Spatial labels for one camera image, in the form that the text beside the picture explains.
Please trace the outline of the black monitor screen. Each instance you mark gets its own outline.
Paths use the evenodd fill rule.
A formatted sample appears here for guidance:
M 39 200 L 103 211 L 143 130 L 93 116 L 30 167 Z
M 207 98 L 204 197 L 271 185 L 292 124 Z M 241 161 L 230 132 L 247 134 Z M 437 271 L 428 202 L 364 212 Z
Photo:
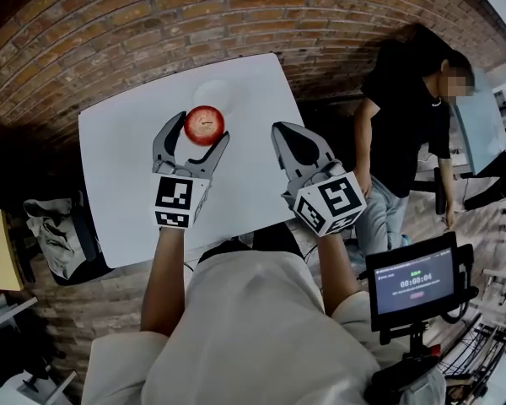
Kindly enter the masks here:
M 455 233 L 375 253 L 365 258 L 371 327 L 404 327 L 459 305 Z

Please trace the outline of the black monitor mount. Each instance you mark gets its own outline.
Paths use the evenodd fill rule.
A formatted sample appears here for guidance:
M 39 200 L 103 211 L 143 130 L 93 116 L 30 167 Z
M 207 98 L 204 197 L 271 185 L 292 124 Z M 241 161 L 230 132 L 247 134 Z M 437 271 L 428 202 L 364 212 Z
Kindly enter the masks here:
M 392 339 L 408 336 L 410 348 L 403 354 L 401 361 L 375 373 L 366 389 L 369 403 L 378 404 L 383 400 L 396 405 L 403 392 L 421 380 L 439 362 L 440 346 L 427 347 L 423 344 L 423 334 L 427 329 L 426 321 L 412 323 L 408 327 L 384 329 L 379 333 L 380 343 L 387 345 Z

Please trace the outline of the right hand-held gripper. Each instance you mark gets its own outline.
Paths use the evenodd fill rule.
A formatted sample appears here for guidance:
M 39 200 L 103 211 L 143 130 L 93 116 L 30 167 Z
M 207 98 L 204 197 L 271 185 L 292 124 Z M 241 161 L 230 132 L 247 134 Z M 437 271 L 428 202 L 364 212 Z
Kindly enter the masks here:
M 297 218 L 319 237 L 356 222 L 366 208 L 356 176 L 332 161 L 334 154 L 321 135 L 294 123 L 275 122 L 272 144 L 280 168 L 292 180 L 282 198 Z

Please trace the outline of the white plate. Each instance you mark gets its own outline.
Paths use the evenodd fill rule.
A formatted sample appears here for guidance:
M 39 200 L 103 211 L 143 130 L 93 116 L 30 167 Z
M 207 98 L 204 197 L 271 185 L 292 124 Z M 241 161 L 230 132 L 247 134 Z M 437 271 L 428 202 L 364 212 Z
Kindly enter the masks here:
M 209 105 L 221 112 L 226 112 L 231 105 L 229 83 L 220 79 L 212 79 L 201 84 L 193 95 L 195 106 Z

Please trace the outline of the light blue table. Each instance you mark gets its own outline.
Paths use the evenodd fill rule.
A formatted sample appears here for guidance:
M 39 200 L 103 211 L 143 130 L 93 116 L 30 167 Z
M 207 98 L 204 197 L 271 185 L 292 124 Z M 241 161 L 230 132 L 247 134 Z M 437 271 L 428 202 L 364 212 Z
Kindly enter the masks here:
M 475 90 L 452 105 L 464 139 L 471 173 L 476 175 L 506 150 L 503 120 L 483 69 L 474 67 Z

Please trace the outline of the person's right forearm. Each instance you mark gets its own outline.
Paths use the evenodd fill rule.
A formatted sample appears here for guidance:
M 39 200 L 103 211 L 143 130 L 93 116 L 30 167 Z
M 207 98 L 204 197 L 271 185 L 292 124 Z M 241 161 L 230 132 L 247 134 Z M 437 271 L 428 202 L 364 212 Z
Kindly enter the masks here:
M 356 279 L 340 235 L 319 237 L 317 248 L 322 299 L 326 314 L 332 316 L 344 300 L 360 291 L 361 286 Z

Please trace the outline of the person's left forearm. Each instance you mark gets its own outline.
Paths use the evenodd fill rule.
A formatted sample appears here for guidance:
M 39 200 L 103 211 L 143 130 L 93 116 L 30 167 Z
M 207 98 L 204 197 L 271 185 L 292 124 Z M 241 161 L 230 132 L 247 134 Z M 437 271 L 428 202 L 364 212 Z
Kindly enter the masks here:
M 163 228 L 143 297 L 140 330 L 169 337 L 184 309 L 184 230 Z

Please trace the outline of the red apple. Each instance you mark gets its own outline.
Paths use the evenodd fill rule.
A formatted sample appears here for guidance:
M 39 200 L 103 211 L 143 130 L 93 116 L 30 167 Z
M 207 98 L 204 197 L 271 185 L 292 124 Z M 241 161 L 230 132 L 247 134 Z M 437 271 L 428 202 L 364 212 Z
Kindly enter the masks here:
M 184 131 L 195 145 L 211 146 L 223 135 L 223 115 L 210 105 L 197 106 L 187 113 Z

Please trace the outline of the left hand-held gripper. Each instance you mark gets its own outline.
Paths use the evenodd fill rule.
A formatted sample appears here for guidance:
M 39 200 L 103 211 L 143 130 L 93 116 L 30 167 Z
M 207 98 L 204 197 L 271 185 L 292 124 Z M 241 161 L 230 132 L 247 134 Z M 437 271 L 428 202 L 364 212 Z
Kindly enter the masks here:
M 226 131 L 201 159 L 189 159 L 185 165 L 178 165 L 175 148 L 185 120 L 186 112 L 179 112 L 153 140 L 150 189 L 153 220 L 158 227 L 186 230 L 193 226 L 207 200 L 213 172 L 230 140 Z

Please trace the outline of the person's white shirt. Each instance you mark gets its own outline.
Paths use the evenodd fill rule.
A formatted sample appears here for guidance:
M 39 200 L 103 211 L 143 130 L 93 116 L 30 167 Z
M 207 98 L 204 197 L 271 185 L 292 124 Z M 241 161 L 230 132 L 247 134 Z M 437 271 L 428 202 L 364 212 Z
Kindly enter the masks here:
M 300 257 L 225 253 L 196 267 L 170 335 L 93 341 L 82 405 L 367 405 L 408 347 L 380 343 L 364 291 L 327 315 Z

